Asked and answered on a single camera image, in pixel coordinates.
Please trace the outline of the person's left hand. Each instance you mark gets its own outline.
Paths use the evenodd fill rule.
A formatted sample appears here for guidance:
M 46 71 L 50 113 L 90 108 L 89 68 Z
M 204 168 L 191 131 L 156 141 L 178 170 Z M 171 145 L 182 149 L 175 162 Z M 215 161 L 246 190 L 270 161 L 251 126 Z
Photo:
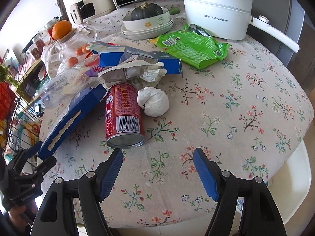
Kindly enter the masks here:
M 31 232 L 31 227 L 21 217 L 21 214 L 26 211 L 26 208 L 26 205 L 14 206 L 10 209 L 9 212 L 6 212 L 4 214 L 6 221 L 16 235 L 29 235 L 29 233 Z

